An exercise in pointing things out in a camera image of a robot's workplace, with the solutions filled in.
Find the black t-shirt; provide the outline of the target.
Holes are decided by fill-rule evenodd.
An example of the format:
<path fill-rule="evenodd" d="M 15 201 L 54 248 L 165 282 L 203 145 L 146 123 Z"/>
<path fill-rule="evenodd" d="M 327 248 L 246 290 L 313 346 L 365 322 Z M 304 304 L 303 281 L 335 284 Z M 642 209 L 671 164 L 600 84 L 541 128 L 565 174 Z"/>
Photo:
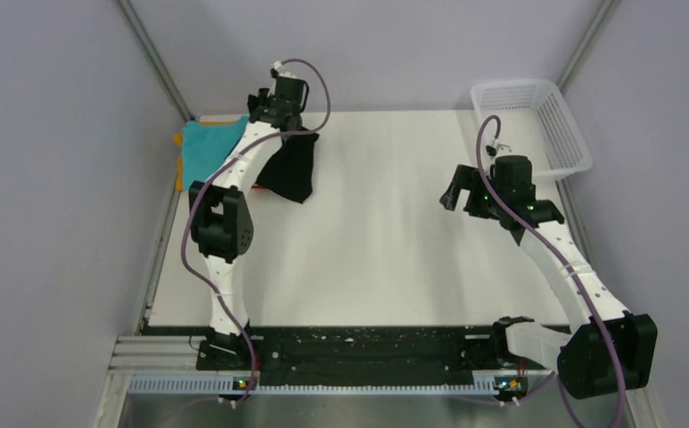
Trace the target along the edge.
<path fill-rule="evenodd" d="M 304 203 L 313 193 L 317 133 L 290 136 L 261 170 L 254 187 L 287 201 Z"/>

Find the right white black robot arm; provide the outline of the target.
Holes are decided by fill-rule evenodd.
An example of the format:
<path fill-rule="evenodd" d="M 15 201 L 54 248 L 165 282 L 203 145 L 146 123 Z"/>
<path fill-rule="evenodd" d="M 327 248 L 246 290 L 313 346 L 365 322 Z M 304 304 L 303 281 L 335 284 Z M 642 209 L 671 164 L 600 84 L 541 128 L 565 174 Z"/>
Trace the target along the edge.
<path fill-rule="evenodd" d="M 440 204 L 455 210 L 463 191 L 469 193 L 464 212 L 496 221 L 537 266 L 570 329 L 563 333 L 530 317 L 502 317 L 493 324 L 491 360 L 500 367 L 522 358 L 535 362 L 555 372 L 575 399 L 644 388 L 658 327 L 611 293 L 572 241 L 557 205 L 537 198 L 531 161 L 502 156 L 487 171 L 458 165 Z"/>

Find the white plastic basket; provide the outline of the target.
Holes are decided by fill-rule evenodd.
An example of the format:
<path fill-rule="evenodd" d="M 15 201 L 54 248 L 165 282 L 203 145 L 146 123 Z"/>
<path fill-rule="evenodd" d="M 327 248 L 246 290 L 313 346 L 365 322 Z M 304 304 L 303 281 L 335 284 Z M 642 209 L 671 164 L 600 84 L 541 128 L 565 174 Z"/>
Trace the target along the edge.
<path fill-rule="evenodd" d="M 592 168 L 593 158 L 557 85 L 540 78 L 480 83 L 470 89 L 478 124 L 490 115 L 503 123 L 485 144 L 499 143 L 499 153 L 519 154 L 532 162 L 536 181 L 556 181 Z"/>

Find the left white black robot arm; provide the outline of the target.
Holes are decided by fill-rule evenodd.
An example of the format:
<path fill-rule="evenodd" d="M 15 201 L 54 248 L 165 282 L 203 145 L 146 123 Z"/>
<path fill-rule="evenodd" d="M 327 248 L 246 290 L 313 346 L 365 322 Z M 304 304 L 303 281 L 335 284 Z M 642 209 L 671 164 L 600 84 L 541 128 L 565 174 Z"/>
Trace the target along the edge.
<path fill-rule="evenodd" d="M 217 177 L 197 180 L 189 189 L 190 237 L 205 259 L 214 294 L 208 340 L 231 368 L 246 366 L 252 354 L 242 337 L 249 325 L 242 286 L 233 275 L 254 234 L 246 193 L 262 184 L 295 202 L 311 194 L 319 135 L 302 124 L 308 94 L 307 81 L 283 73 L 249 96 L 249 117 L 232 138 Z"/>

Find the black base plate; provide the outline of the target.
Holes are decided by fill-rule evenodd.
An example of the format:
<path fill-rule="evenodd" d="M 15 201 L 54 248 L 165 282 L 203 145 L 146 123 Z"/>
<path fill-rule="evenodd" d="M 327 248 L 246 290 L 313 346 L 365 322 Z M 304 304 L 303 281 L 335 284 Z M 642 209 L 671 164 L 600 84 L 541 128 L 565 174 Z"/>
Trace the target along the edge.
<path fill-rule="evenodd" d="M 489 326 L 257 326 L 253 347 L 201 342 L 199 371 L 249 371 L 261 386 L 465 386 L 482 371 L 539 364 L 503 354 Z"/>

